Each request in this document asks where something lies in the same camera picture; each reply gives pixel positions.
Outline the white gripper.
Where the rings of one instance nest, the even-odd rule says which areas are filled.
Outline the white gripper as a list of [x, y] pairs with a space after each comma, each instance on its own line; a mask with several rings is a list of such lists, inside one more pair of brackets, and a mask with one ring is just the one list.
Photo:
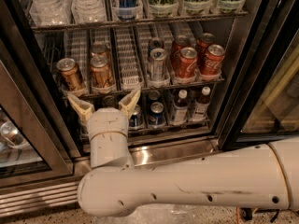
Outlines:
[[121, 133], [128, 136], [128, 119], [133, 115], [139, 101], [141, 89], [133, 89], [119, 101], [119, 109], [100, 108], [94, 112], [94, 105], [79, 99], [69, 92], [67, 99], [82, 122], [86, 122], [88, 135], [94, 138], [102, 133]]

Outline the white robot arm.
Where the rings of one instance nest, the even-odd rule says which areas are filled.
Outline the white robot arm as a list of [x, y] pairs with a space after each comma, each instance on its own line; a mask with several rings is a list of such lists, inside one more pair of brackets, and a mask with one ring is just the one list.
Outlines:
[[78, 204], [96, 217], [127, 216], [152, 203], [299, 209], [299, 138], [141, 170], [127, 139], [138, 89], [118, 107], [96, 109], [67, 98], [87, 126], [91, 170], [78, 184]]

